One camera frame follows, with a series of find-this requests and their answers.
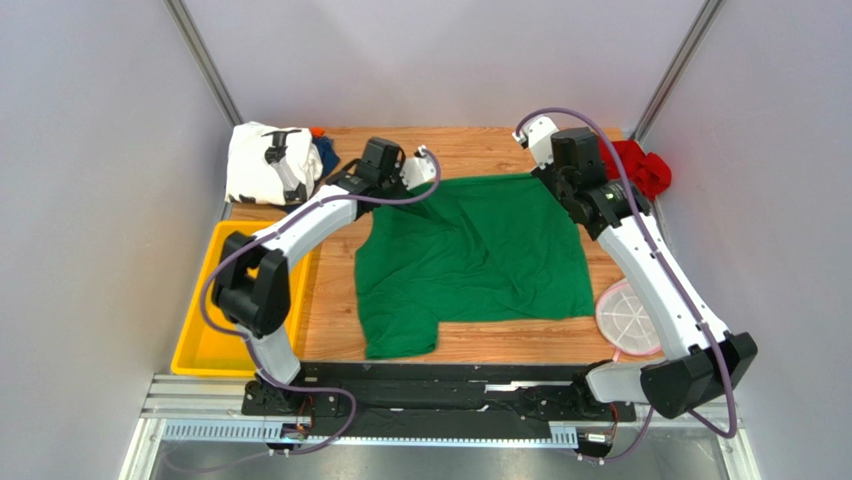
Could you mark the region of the green t shirt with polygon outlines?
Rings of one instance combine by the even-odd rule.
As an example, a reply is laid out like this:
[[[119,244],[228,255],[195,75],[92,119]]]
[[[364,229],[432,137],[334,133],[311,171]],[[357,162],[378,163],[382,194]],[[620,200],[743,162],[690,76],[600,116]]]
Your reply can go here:
[[[578,227],[527,174],[445,180],[416,203],[376,209],[354,280],[370,360],[434,351],[445,322],[594,311]]]

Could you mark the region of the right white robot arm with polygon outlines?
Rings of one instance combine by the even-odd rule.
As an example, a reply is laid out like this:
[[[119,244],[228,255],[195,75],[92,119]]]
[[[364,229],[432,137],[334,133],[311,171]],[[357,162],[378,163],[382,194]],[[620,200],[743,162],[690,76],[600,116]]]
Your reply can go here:
[[[662,239],[647,199],[628,180],[610,180],[589,128],[561,130],[540,117],[517,134],[535,161],[532,174],[616,262],[661,342],[658,362],[591,366],[579,378],[599,403],[635,402],[667,419],[728,396],[758,354],[709,308]]]

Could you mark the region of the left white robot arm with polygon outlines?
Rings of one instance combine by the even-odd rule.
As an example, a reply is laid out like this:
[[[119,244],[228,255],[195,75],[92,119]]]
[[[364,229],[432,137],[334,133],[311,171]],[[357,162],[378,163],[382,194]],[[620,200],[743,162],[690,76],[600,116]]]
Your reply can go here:
[[[349,170],[328,177],[312,198],[282,220],[251,235],[227,237],[203,293],[233,324],[233,335],[243,340],[263,380],[287,386],[301,370],[285,327],[292,270],[371,206],[399,199],[405,191],[405,162],[401,146],[372,137]]]

